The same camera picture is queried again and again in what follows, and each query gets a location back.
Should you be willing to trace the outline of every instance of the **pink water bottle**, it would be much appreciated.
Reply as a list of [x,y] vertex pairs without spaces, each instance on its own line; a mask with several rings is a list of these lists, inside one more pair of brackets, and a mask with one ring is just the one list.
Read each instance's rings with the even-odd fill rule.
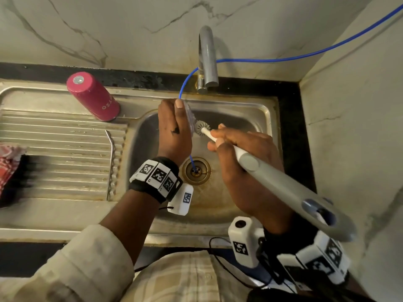
[[118,116],[119,103],[91,74],[74,73],[66,85],[67,90],[99,121],[112,121]]

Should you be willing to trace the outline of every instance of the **beige sleeve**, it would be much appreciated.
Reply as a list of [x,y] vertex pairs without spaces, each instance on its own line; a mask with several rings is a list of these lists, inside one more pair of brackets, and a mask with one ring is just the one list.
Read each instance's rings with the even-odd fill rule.
[[132,282],[133,263],[107,228],[91,225],[56,252],[33,277],[0,286],[1,301],[109,302]]

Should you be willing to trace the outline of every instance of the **drain strainer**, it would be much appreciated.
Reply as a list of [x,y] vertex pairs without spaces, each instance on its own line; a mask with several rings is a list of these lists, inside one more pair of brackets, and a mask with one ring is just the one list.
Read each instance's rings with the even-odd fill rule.
[[210,164],[200,157],[193,157],[193,162],[195,163],[197,172],[193,169],[190,159],[187,160],[182,168],[184,179],[191,185],[205,183],[211,175]]

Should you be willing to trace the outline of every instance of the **hand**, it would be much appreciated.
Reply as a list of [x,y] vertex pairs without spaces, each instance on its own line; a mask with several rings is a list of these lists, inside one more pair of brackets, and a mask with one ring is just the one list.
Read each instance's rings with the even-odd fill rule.
[[222,179],[236,206],[257,218],[269,232],[275,234],[286,232],[293,210],[239,165],[234,147],[231,145],[246,150],[284,172],[273,138],[261,132],[244,133],[226,128],[224,124],[220,124],[219,129],[212,130],[211,135],[218,139],[215,143],[209,142],[207,148],[219,155]]
[[164,99],[158,106],[160,146],[158,156],[171,159],[180,166],[192,152],[192,137],[184,102]]

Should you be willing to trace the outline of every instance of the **faucet spout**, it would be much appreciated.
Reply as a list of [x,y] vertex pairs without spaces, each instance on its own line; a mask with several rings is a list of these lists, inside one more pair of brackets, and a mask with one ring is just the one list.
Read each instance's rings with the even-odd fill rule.
[[213,31],[207,25],[199,32],[199,71],[198,71],[198,93],[207,93],[207,88],[219,85],[219,74],[217,72],[217,57],[214,48]]

